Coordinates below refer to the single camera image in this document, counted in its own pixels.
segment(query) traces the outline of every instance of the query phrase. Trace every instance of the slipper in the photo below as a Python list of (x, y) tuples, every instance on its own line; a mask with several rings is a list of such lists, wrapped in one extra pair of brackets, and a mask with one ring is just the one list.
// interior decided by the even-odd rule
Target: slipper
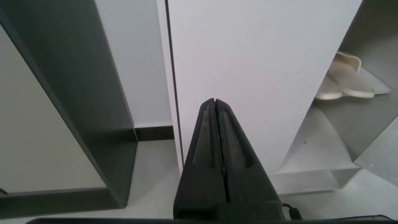
[(342, 96), (340, 88), (329, 78), (329, 72), (325, 75), (322, 84), (315, 95), (319, 100), (335, 100)]
[(361, 60), (359, 58), (337, 52), (329, 67), (329, 77), (348, 96), (372, 98), (374, 90), (358, 75), (360, 68)]

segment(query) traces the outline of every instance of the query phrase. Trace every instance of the cable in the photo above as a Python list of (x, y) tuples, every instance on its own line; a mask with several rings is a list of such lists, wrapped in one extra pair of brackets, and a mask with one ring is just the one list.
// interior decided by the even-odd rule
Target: cable
[(283, 203), (282, 207), (287, 207), (289, 208), (289, 215), (292, 220), (302, 220), (303, 218), (301, 217), (301, 214), (297, 208), (294, 208), (293, 206)]

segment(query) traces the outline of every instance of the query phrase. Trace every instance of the white cabinet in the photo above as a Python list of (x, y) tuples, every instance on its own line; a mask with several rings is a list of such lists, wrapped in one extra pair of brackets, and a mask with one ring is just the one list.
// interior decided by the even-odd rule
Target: white cabinet
[[(158, 1), (182, 160), (200, 105), (219, 98), (278, 193), (343, 187), (360, 169), (354, 160), (398, 115), (396, 3), (361, 3), (175, 0), (167, 17)], [(392, 93), (312, 103), (338, 50), (361, 58)]]

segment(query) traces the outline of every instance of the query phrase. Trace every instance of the black baseboard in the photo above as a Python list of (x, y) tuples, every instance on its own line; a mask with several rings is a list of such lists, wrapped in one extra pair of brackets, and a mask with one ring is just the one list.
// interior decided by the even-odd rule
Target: black baseboard
[(173, 126), (136, 128), (138, 141), (156, 141), (174, 139)]

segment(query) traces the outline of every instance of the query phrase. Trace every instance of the white wall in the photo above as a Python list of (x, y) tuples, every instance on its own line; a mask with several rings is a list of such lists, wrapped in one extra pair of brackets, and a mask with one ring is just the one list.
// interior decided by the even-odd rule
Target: white wall
[(0, 187), (6, 192), (105, 187), (0, 26)]
[(155, 0), (96, 0), (136, 128), (172, 125)]
[(169, 1), (184, 157), (200, 105), (233, 109), (277, 172), (361, 1)]

